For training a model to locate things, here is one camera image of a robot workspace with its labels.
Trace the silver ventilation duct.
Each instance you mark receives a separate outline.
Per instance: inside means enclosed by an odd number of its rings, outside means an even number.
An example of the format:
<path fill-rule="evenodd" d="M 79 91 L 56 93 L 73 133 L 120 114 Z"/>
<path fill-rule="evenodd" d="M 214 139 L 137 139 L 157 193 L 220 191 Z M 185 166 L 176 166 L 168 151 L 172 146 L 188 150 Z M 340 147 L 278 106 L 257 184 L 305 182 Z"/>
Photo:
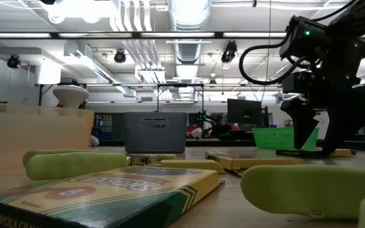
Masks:
<path fill-rule="evenodd" d="M 207 29 L 212 0 L 167 0 L 170 29 L 198 32 Z M 200 59 L 201 44 L 174 44 L 178 62 L 194 64 Z"/>

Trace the black computer monitor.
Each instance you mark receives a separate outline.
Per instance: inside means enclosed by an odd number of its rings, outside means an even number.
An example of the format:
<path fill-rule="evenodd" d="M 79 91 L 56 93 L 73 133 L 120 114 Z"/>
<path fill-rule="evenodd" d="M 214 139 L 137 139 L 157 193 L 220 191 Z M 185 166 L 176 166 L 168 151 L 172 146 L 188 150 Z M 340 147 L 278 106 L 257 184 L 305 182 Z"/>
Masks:
<path fill-rule="evenodd" d="M 235 124 L 257 124 L 263 121 L 262 103 L 243 99 L 227 100 L 227 120 Z"/>

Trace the black metal table frame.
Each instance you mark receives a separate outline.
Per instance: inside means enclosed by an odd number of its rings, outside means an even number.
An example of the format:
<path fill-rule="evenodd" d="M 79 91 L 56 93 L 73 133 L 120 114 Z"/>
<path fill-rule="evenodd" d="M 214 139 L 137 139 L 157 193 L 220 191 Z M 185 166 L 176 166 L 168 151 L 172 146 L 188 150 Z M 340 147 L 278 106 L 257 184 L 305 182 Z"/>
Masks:
<path fill-rule="evenodd" d="M 103 140 L 100 146 L 124 146 L 123 141 Z M 255 147 L 255 141 L 220 141 L 218 139 L 187 139 L 186 147 Z M 365 151 L 365 141 L 345 141 L 339 148 Z"/>

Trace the gray plastic storage bin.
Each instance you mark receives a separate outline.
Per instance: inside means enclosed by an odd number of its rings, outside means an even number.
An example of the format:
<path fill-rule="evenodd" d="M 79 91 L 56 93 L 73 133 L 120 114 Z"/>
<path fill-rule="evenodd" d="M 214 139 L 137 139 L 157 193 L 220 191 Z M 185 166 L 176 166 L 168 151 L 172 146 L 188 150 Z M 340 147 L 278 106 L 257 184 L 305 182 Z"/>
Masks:
<path fill-rule="evenodd" d="M 185 152 L 187 113 L 125 112 L 123 121 L 127 153 Z"/>

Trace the blue storage shelf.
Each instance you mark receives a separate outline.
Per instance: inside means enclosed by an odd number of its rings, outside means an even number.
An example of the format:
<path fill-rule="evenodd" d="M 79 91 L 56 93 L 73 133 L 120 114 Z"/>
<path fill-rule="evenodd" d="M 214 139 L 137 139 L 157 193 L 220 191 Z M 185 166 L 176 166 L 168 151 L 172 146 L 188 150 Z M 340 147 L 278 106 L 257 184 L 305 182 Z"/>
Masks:
<path fill-rule="evenodd" d="M 112 116 L 109 114 L 95 114 L 93 135 L 99 140 L 112 139 Z"/>

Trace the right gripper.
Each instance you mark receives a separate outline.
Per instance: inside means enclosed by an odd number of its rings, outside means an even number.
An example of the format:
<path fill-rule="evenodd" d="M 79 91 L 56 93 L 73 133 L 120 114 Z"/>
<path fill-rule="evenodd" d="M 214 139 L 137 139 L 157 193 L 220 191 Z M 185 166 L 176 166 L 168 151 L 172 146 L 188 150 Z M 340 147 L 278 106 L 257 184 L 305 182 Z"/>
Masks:
<path fill-rule="evenodd" d="M 283 92 L 313 96 L 326 92 L 346 91 L 360 82 L 356 75 L 362 59 L 365 58 L 365 40 L 328 36 L 333 42 L 326 52 L 317 50 L 319 55 L 317 61 L 308 60 L 307 57 L 291 57 L 288 60 L 303 71 L 297 73 L 290 71 L 282 79 Z M 301 149 L 319 123 L 314 119 L 316 112 L 308 102 L 299 98 L 283 101 L 281 110 L 293 120 L 294 147 Z M 322 150 L 325 156 L 332 154 L 347 136 L 357 131 L 357 127 L 362 123 L 359 120 L 361 113 L 354 102 L 345 96 L 333 97 L 327 112 L 330 121 Z"/>

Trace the black ceiling spotlight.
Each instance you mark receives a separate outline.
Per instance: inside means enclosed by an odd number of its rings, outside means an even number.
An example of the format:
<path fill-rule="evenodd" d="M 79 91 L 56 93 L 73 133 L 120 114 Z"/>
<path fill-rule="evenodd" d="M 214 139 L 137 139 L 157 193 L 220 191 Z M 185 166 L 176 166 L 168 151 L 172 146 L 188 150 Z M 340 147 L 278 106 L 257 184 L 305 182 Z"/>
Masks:
<path fill-rule="evenodd" d="M 222 63 L 230 63 L 236 56 L 237 45 L 236 41 L 228 41 L 226 48 L 223 50 L 221 62 Z"/>
<path fill-rule="evenodd" d="M 9 68 L 12 68 L 12 69 L 17 69 L 17 68 L 20 68 L 21 65 L 22 65 L 22 62 L 20 60 L 20 57 L 19 55 L 17 54 L 12 54 L 9 59 L 7 60 L 7 66 Z"/>
<path fill-rule="evenodd" d="M 118 49 L 113 59 L 116 63 L 124 63 L 126 61 L 125 51 Z"/>

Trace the person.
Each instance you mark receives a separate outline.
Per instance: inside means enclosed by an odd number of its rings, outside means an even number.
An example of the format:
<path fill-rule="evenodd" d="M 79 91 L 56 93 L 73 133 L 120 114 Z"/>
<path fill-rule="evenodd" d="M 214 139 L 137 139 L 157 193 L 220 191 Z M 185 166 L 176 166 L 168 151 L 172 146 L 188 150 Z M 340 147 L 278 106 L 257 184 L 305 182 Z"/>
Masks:
<path fill-rule="evenodd" d="M 218 115 L 215 118 L 215 124 L 211 127 L 210 136 L 218 138 L 221 134 L 228 133 L 232 127 L 224 120 L 223 116 Z"/>

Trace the black overhead light bar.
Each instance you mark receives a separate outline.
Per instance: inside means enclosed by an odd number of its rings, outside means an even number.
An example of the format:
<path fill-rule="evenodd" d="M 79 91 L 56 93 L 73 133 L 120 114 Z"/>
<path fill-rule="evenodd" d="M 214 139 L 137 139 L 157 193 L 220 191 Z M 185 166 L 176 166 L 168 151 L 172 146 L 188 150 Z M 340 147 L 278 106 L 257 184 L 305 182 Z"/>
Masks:
<path fill-rule="evenodd" d="M 0 32 L 0 39 L 284 39 L 285 32 Z"/>

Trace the green plastic mesh basket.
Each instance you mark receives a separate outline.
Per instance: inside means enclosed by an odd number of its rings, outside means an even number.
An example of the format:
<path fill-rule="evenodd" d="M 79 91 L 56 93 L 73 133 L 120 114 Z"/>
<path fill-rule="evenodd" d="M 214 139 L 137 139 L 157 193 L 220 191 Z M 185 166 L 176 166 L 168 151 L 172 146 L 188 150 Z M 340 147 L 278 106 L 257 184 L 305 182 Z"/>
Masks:
<path fill-rule="evenodd" d="M 260 149 L 295 149 L 293 128 L 254 128 L 252 132 Z"/>

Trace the black metal frame stand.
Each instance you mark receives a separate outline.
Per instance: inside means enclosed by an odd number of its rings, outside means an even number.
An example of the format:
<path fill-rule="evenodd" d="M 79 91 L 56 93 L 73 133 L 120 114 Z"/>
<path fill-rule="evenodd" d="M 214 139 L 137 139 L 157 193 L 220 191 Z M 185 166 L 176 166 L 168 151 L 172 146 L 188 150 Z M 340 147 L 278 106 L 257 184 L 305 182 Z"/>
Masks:
<path fill-rule="evenodd" d="M 196 88 L 196 87 L 201 87 L 202 89 L 202 93 L 201 93 L 201 96 L 202 96 L 202 111 L 204 111 L 204 85 L 205 84 L 186 84 L 186 83 L 174 83 L 174 84 L 156 84 L 156 87 L 157 87 L 157 110 L 156 112 L 159 112 L 160 111 L 160 88 L 161 87 L 166 87 L 167 89 L 169 87 L 175 87 L 175 88 L 183 88 L 183 87 L 192 87 L 192 88 Z"/>
<path fill-rule="evenodd" d="M 57 86 L 62 86 L 62 85 L 74 85 L 83 87 L 87 90 L 86 84 L 80 84 L 76 81 L 60 82 L 57 84 L 36 84 L 35 86 L 37 86 L 39 89 L 39 95 L 38 95 L 39 106 L 62 107 L 62 105 L 59 103 L 59 101 L 53 94 L 53 89 L 56 88 Z"/>

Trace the white dome lamp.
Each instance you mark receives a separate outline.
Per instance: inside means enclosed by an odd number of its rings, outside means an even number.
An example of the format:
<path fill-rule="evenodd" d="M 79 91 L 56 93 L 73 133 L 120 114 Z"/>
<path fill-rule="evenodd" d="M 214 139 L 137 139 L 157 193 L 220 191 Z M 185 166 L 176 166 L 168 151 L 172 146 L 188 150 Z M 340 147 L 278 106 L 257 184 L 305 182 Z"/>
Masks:
<path fill-rule="evenodd" d="M 85 88 L 76 85 L 59 85 L 53 89 L 53 94 L 62 107 L 75 109 L 89 97 Z"/>

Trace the translucent orange plastic tray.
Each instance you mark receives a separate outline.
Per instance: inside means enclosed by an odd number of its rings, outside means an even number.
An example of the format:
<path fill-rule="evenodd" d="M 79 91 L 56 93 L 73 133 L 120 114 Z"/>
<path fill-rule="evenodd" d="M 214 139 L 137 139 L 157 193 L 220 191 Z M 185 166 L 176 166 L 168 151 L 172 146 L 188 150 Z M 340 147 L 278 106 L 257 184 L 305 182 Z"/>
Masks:
<path fill-rule="evenodd" d="M 39 149 L 87 149 L 91 110 L 0 103 L 0 172 L 22 169 L 23 155 Z"/>

